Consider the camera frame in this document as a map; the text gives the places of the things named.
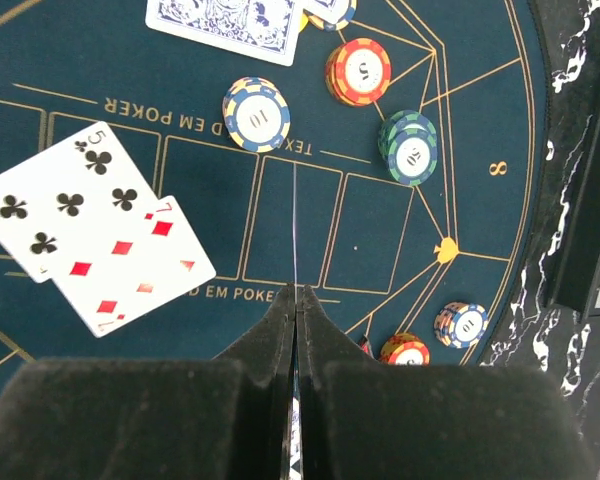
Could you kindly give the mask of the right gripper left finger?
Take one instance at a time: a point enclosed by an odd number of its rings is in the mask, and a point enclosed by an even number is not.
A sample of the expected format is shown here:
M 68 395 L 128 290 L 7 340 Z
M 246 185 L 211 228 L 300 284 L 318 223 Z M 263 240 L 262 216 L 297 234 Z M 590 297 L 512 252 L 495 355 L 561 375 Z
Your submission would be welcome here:
M 285 479 L 296 295 L 209 361 L 46 359 L 0 396 L 0 479 Z

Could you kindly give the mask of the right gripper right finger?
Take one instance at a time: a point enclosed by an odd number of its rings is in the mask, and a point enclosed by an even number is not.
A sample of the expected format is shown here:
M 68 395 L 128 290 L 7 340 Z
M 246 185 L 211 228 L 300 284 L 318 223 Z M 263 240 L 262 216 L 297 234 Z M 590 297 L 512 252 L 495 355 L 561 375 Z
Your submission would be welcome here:
M 557 384 L 528 367 L 393 366 L 364 353 L 310 288 L 297 356 L 307 479 L 593 479 Z

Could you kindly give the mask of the orange poker chip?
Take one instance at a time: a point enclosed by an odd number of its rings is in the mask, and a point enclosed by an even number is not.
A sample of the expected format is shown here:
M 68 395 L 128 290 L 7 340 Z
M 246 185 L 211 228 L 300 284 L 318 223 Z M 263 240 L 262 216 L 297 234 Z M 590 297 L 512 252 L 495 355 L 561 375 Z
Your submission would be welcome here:
M 392 365 L 428 365 L 430 352 L 416 335 L 409 332 L 396 333 L 382 346 L 379 361 Z
M 336 48 L 325 66 L 329 92 L 345 105 L 363 107 L 381 98 L 392 74 L 391 61 L 381 44 L 366 37 Z

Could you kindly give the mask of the white-blue poker chip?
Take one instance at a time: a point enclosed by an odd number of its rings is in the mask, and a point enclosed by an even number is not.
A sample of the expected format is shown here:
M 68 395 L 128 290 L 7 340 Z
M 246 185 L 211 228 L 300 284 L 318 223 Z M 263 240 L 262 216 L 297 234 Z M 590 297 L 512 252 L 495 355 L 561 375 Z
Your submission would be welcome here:
M 337 31 L 353 19 L 357 0 L 308 0 L 305 10 L 311 24 L 320 30 Z
M 434 333 L 443 345 L 464 349 L 479 343 L 488 324 L 482 305 L 455 301 L 446 304 L 436 315 Z
M 288 103 L 272 82 L 260 77 L 236 80 L 223 98 L 222 112 L 230 138 L 250 152 L 272 151 L 289 133 Z

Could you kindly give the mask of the seven of diamonds card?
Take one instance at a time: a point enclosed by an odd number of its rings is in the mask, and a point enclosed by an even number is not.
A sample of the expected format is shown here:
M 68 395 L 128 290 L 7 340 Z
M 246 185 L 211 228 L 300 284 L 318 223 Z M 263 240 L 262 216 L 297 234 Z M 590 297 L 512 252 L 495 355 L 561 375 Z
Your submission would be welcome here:
M 60 263 L 53 281 L 97 338 L 216 276 L 172 195 L 93 240 L 93 246 L 74 251 Z

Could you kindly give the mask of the five of clubs card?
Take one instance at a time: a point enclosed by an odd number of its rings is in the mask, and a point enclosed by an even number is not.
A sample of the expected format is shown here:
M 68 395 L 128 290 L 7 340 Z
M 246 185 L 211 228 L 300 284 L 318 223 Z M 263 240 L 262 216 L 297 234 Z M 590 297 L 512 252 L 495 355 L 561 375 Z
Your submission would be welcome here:
M 42 283 L 89 227 L 111 227 L 155 199 L 100 121 L 0 174 L 0 244 Z

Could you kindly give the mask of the dealt blue-backed card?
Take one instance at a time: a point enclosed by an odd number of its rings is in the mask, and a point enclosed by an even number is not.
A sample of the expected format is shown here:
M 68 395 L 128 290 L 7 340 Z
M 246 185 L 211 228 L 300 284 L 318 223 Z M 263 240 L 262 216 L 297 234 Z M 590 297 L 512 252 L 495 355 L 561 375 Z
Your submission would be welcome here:
M 349 8 L 348 0 L 306 0 L 305 9 L 328 23 L 337 23 Z
M 157 31 L 282 66 L 294 61 L 304 3 L 285 0 L 149 1 Z

